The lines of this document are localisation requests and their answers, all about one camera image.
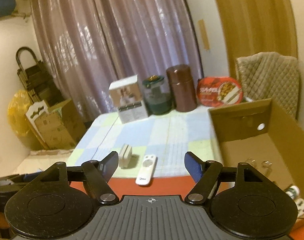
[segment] brown thermos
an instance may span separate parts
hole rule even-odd
[[[166,70],[168,82],[174,97],[175,109],[189,112],[197,107],[191,69],[188,65],[176,65]]]

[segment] open cardboard box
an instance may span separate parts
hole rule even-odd
[[[209,110],[211,144],[216,160],[237,167],[248,158],[264,174],[261,163],[272,163],[271,181],[282,189],[294,184],[304,199],[304,131],[272,99]],[[304,225],[304,217],[294,226]]]

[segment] checkered tablecloth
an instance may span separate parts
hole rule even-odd
[[[117,113],[100,115],[68,159],[68,166],[80,166],[88,160],[102,160],[123,144],[133,148],[128,169],[117,168],[114,177],[136,178],[144,155],[158,158],[154,177],[188,175],[184,155],[193,152],[202,160],[213,159],[210,146],[208,107],[180,113],[175,110],[161,116],[121,124]]]

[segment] curtain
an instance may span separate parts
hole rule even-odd
[[[184,0],[31,0],[42,57],[84,120],[114,111],[111,82],[191,66],[202,77]]]

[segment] black circular disc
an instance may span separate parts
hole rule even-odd
[[[91,217],[92,201],[75,188],[42,187],[30,194],[18,192],[7,203],[9,225],[29,238],[59,238],[77,231]]]
[[[274,239],[287,234],[296,221],[293,200],[281,189],[272,192],[264,188],[266,185],[251,188],[250,184],[230,188],[213,198],[210,212],[214,221],[225,231],[244,238]]]

